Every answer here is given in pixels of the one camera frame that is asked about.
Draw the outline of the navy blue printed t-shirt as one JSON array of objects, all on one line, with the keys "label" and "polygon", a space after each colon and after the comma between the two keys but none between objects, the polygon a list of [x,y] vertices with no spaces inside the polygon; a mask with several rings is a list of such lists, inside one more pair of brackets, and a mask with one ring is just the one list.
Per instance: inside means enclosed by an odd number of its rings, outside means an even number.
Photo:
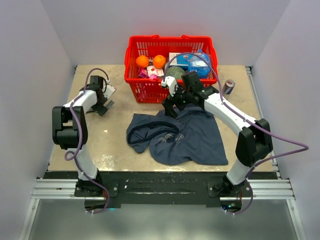
[{"label": "navy blue printed t-shirt", "polygon": [[166,116],[135,113],[126,130],[127,144],[138,154],[149,150],[152,158],[176,166],[193,161],[199,165],[226,166],[228,160],[218,124],[213,114],[189,104]]}]

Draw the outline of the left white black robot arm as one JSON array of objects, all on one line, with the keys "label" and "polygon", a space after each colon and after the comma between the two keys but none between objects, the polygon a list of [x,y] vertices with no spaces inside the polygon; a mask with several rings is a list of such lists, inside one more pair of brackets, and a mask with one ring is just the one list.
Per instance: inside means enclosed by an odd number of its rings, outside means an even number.
[{"label": "left white black robot arm", "polygon": [[86,113],[104,116],[114,104],[108,99],[115,91],[108,77],[93,75],[86,88],[81,88],[75,98],[52,109],[53,142],[65,150],[65,160],[73,161],[77,167],[76,190],[91,196],[99,196],[105,191],[99,170],[87,148],[89,132]]}]

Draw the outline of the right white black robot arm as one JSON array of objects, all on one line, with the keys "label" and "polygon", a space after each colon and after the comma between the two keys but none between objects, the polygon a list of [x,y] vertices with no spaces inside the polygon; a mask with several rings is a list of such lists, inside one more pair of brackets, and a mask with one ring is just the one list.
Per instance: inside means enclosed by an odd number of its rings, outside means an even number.
[{"label": "right white black robot arm", "polygon": [[218,117],[233,131],[237,136],[236,161],[222,182],[213,188],[221,197],[233,197],[241,190],[254,165],[272,152],[272,138],[266,133],[270,124],[265,119],[256,120],[241,112],[220,96],[213,86],[205,87],[194,71],[182,75],[182,81],[183,85],[180,85],[172,76],[161,81],[161,86],[169,90],[162,102],[165,115],[176,118],[178,114],[174,107],[182,111],[187,104],[194,104]]}]

